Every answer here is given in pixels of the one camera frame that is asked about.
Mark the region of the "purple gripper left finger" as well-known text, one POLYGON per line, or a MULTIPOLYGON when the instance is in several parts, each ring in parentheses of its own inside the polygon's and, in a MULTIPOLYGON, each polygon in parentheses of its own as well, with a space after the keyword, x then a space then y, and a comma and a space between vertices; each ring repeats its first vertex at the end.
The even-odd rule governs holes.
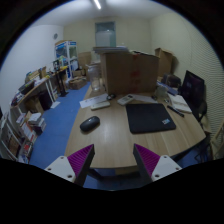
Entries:
POLYGON ((94 145, 91 144, 68 157, 59 156, 45 170, 69 182, 83 186, 94 155, 94 145))

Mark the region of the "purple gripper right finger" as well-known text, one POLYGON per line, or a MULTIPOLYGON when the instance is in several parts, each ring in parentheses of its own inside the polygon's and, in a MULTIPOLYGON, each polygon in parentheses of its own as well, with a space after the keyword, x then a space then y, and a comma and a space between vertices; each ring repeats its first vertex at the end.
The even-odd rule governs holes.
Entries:
POLYGON ((134 145, 133 155, 140 175, 149 182, 157 181, 181 170, 181 167, 168 155, 159 156, 138 144, 134 145))

